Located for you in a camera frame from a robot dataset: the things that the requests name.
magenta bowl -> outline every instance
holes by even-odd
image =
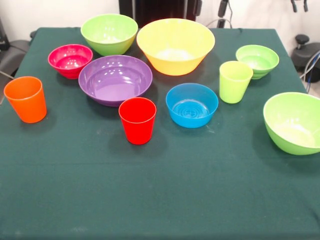
[[[81,70],[91,62],[92,50],[80,44],[68,44],[54,49],[48,62],[58,73],[67,79],[77,79]]]
[[[132,56],[100,57],[85,66],[79,75],[82,91],[98,103],[119,107],[130,98],[144,94],[152,83],[148,65]]]

bowl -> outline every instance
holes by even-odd
[[[252,79],[264,77],[279,63],[278,54],[272,49],[261,45],[242,46],[236,51],[235,57],[238,61],[248,64],[252,68]]]
[[[206,125],[218,108],[214,91],[198,83],[183,83],[173,87],[166,95],[166,106],[172,120],[185,128]]]
[[[198,22],[167,18],[145,25],[136,41],[156,70],[179,76],[200,64],[214,47],[215,36]]]
[[[92,50],[87,46],[68,44],[54,49],[48,56],[48,62],[67,79],[77,79],[93,56]]]
[[[87,20],[81,34],[100,55],[124,54],[133,43],[138,24],[131,17],[121,14],[103,14]]]
[[[300,92],[284,92],[264,105],[266,130],[273,142],[293,155],[320,152],[320,99]]]
[[[119,107],[127,99],[144,94],[152,83],[148,65],[132,56],[100,57],[85,66],[79,75],[82,91],[98,103]]]

green bowl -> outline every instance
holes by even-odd
[[[293,155],[320,152],[320,99],[300,92],[271,97],[263,108],[266,130],[273,142]]]
[[[242,46],[236,51],[235,57],[252,68],[252,79],[264,77],[279,63],[279,56],[275,51],[260,45]]]
[[[121,55],[132,45],[138,24],[121,14],[103,14],[87,20],[81,34],[100,55]]]

blue bowl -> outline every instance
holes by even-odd
[[[167,93],[165,102],[172,120],[190,129],[206,125],[219,104],[215,92],[198,83],[183,83],[173,87]]]

light green cup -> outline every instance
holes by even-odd
[[[320,99],[300,92],[271,97],[263,108],[266,130],[273,142],[293,155],[320,152]]]
[[[264,77],[279,63],[278,54],[272,49],[261,45],[242,46],[236,51],[235,57],[238,61],[248,64],[252,68],[252,79]]]
[[[253,70],[240,61],[227,61],[220,66],[219,96],[228,104],[236,104],[243,98]]]
[[[121,14],[103,14],[87,20],[81,34],[100,55],[121,55],[132,45],[138,24]]]

